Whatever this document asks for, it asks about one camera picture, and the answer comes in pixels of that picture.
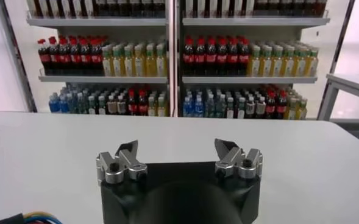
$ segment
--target bottle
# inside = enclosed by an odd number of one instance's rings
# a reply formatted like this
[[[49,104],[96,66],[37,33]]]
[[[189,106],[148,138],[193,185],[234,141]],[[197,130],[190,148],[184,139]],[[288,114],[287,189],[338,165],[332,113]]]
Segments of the bottle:
[[[265,119],[273,119],[275,113],[275,93],[269,92],[266,103]]]
[[[186,37],[186,44],[183,49],[183,73],[185,75],[194,75],[194,52],[193,39]]]
[[[312,48],[310,57],[307,57],[305,62],[304,76],[314,77],[316,75],[319,64],[318,52],[318,49]]]
[[[271,70],[271,50],[270,46],[265,45],[263,47],[263,57],[260,59],[259,76],[269,77]]]
[[[238,40],[232,38],[228,47],[227,56],[228,75],[238,75]]]
[[[219,39],[219,46],[217,47],[217,74],[219,76],[226,76],[227,75],[227,43],[224,37]]]
[[[275,118],[278,120],[282,120],[286,113],[286,106],[288,102],[286,101],[286,92],[282,91],[278,100],[277,100],[277,112],[275,114]]]
[[[259,101],[257,102],[257,110],[255,112],[255,118],[263,119],[265,117],[265,113],[266,113],[265,98],[263,96],[261,96],[259,98]]]
[[[260,47],[254,45],[252,48],[252,55],[249,59],[249,64],[247,68],[247,76],[257,77],[259,76],[259,66],[260,66]]]
[[[294,47],[286,46],[285,47],[285,56],[282,60],[281,65],[281,77],[292,77],[293,76],[293,66],[294,66]]]
[[[205,70],[207,76],[216,75],[216,58],[217,58],[216,43],[213,37],[208,38],[208,46],[206,48],[206,63]]]
[[[271,77],[279,77],[281,74],[282,51],[283,48],[281,46],[278,45],[274,46],[274,56],[271,61],[271,69],[270,69]]]
[[[158,77],[167,77],[167,59],[165,52],[165,44],[160,43],[156,47],[157,58],[156,58],[156,68]]]
[[[154,53],[154,44],[147,45],[146,72],[148,77],[156,76],[156,57]]]
[[[196,71],[196,76],[205,75],[205,40],[202,36],[198,38],[194,68]]]
[[[307,102],[307,99],[302,99],[300,101],[299,109],[296,111],[296,120],[305,120],[305,118],[307,117]]]

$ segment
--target shelf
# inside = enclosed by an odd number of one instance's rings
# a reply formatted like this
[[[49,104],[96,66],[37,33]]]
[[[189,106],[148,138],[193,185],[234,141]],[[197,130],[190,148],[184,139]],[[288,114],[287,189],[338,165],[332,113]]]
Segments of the shelf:
[[[28,18],[31,26],[63,27],[63,26],[165,26],[166,19],[159,18],[101,18],[101,19],[34,19]]]
[[[293,84],[314,83],[317,77],[183,77],[185,84]]]
[[[84,77],[84,76],[39,76],[41,82],[70,83],[167,83],[166,77]]]
[[[323,26],[329,18],[184,18],[184,26]]]

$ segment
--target red label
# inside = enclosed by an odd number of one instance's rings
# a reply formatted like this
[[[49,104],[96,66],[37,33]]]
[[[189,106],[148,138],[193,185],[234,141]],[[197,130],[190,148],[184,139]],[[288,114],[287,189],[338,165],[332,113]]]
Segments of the red label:
[[[49,54],[41,54],[40,55],[40,60],[43,63],[51,62],[51,56]]]
[[[214,63],[216,62],[216,55],[212,54],[212,55],[206,55],[206,62],[208,63]]]
[[[196,63],[203,63],[205,62],[205,55],[197,55],[196,56]]]
[[[267,113],[274,113],[275,107],[274,106],[266,106],[266,112]]]
[[[283,114],[283,113],[285,113],[285,111],[286,111],[286,107],[277,107],[278,113]]]
[[[240,63],[247,64],[247,63],[248,63],[248,59],[249,59],[248,55],[240,55],[240,56],[239,56],[239,62],[240,62]]]
[[[227,63],[227,56],[226,55],[217,55],[217,62],[218,63]]]
[[[237,55],[228,55],[227,61],[228,61],[228,63],[237,63],[238,56]]]
[[[73,63],[79,64],[80,62],[82,62],[82,57],[79,54],[71,55],[71,61]]]
[[[194,55],[183,55],[183,60],[185,63],[193,63],[194,62]]]

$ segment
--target yellow drink bottle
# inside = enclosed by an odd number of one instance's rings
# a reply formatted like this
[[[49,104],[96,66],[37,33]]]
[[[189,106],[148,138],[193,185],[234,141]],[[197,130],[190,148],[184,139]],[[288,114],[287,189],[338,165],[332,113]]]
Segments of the yellow drink bottle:
[[[265,45],[263,47],[263,58],[260,59],[259,65],[259,76],[260,77],[269,77],[271,70],[271,51],[270,46]]]
[[[311,50],[310,56],[307,58],[307,64],[305,65],[305,76],[315,76],[316,70],[318,69],[319,59],[318,59],[319,50],[313,48]]]
[[[271,69],[270,76],[271,77],[279,77],[281,73],[282,67],[282,51],[283,48],[279,45],[274,46],[274,56],[271,60]]]
[[[249,58],[248,67],[247,67],[247,76],[256,77],[259,74],[259,59],[260,47],[254,45],[252,48],[252,55]]]

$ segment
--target juice bottle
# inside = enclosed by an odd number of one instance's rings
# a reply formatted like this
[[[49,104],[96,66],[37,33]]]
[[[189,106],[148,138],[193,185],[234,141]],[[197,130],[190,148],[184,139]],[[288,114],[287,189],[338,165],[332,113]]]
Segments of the juice bottle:
[[[146,63],[146,70],[148,77],[155,77],[156,76],[156,58],[154,54],[154,44],[150,43],[147,45],[147,63]]]
[[[259,59],[260,47],[254,45],[252,48],[252,55],[250,56],[248,67],[247,67],[247,76],[256,77],[259,74]]]
[[[316,48],[311,49],[310,56],[307,57],[307,62],[305,64],[304,76],[315,76],[316,70],[318,68],[318,52]]]
[[[263,58],[260,59],[259,76],[269,77],[271,69],[271,50],[270,46],[265,45],[263,47]]]
[[[167,59],[165,52],[165,44],[160,43],[157,47],[157,58],[156,58],[156,68],[157,76],[167,77]]]
[[[286,45],[285,47],[285,55],[282,60],[282,66],[281,66],[281,77],[291,77],[293,76],[293,66],[294,66],[294,47]]]
[[[278,77],[281,73],[282,67],[282,51],[283,48],[279,45],[274,46],[274,56],[271,61],[270,76]]]
[[[145,76],[145,66],[146,63],[145,57],[143,56],[143,45],[138,44],[135,46],[135,71],[137,77]]]

